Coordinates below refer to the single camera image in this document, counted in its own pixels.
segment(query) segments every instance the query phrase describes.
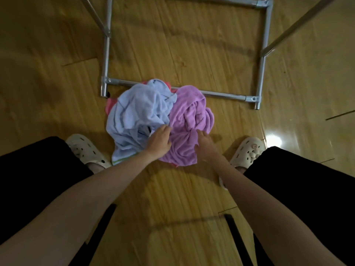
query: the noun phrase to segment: metal frame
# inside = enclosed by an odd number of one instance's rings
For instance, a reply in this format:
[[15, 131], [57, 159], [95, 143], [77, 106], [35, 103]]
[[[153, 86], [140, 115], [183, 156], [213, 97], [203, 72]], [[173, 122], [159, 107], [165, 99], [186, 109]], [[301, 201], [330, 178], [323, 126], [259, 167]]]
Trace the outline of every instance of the metal frame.
[[[82, 0], [84, 6], [91, 14], [97, 26], [104, 34], [104, 56], [103, 56], [102, 77], [101, 77], [101, 96], [105, 98], [108, 97], [107, 85], [123, 85], [127, 87], [132, 87], [133, 85], [138, 83], [138, 82], [114, 79], [108, 77], [112, 1], [113, 0], [107, 0], [106, 23], [104, 23], [96, 13], [90, 0]], [[298, 30], [306, 22], [311, 20], [315, 15], [321, 12], [325, 7], [327, 7], [334, 0], [320, 0], [313, 8], [311, 8], [306, 14], [304, 14], [290, 28], [284, 31], [284, 33], [282, 33], [270, 45], [268, 45], [268, 41], [269, 41], [269, 31], [270, 31], [271, 13], [273, 8], [273, 0], [210, 0], [210, 1], [218, 1], [224, 3], [227, 2], [230, 4], [236, 4], [236, 5], [241, 5], [241, 6], [246, 6], [246, 7], [256, 8], [256, 9], [266, 9], [264, 35], [263, 35], [262, 48], [260, 51], [260, 63], [259, 63], [259, 74], [258, 74], [256, 95], [246, 96], [246, 95], [235, 95], [230, 93], [217, 93], [213, 91], [203, 91], [203, 90], [201, 91], [204, 95], [207, 96], [229, 98], [229, 99], [240, 100], [245, 102], [253, 102], [255, 103], [255, 109], [259, 110], [261, 104], [261, 97], [262, 97], [266, 56], [269, 53], [271, 53], [281, 42], [283, 42], [285, 39], [291, 36], [296, 30]]]

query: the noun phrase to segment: purple cloth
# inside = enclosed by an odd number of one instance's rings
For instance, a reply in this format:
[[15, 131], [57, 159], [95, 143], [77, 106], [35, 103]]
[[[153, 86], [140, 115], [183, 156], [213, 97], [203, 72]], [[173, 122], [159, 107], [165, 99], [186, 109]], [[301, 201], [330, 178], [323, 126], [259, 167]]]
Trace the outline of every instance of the purple cloth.
[[211, 109], [206, 108], [205, 96], [194, 86], [184, 86], [176, 92], [178, 96], [170, 111], [169, 126], [171, 149], [161, 161], [174, 163], [179, 166], [187, 166], [197, 163], [194, 150], [198, 144], [198, 130], [209, 133], [214, 124], [214, 116]]

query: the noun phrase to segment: blue cloth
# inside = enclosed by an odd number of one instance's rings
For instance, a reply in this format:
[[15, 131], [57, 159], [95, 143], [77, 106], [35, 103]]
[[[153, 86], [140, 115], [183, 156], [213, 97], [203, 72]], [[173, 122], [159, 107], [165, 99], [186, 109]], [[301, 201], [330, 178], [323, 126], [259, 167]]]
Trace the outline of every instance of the blue cloth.
[[151, 131], [169, 124], [177, 96], [161, 80], [136, 84], [118, 97], [111, 109], [106, 131], [115, 141], [112, 164], [118, 164], [146, 147]]

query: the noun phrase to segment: clothing pile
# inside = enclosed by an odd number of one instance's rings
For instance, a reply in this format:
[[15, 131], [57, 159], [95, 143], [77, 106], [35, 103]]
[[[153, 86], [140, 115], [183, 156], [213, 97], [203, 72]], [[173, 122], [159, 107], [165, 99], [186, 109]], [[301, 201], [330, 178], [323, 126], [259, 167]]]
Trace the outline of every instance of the clothing pile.
[[196, 130], [209, 133], [214, 124], [201, 91], [191, 85], [171, 90], [169, 83], [159, 79], [136, 84], [117, 99], [108, 99], [106, 113], [106, 131], [115, 141], [113, 165], [142, 151], [149, 136], [164, 124], [173, 128], [171, 149], [160, 160], [175, 166], [196, 164]]

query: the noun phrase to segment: wooden floor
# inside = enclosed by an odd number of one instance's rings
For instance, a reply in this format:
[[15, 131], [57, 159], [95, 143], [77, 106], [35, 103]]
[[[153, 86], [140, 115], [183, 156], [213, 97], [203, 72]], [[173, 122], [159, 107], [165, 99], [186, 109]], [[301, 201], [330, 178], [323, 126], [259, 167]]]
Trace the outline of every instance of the wooden floor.
[[[270, 41], [317, 1], [275, 0]], [[94, 2], [103, 16], [104, 0]], [[260, 111], [207, 98], [222, 153], [231, 157], [243, 136], [257, 136], [355, 176], [354, 9], [352, 0], [335, 1], [267, 58]], [[262, 23], [260, 11], [224, 4], [114, 0], [109, 75], [252, 95]], [[79, 0], [3, 1], [0, 154], [82, 133], [110, 157], [98, 87], [102, 40]], [[209, 165], [154, 162], [116, 203], [93, 266], [241, 265], [225, 212], [256, 265], [252, 231]]]

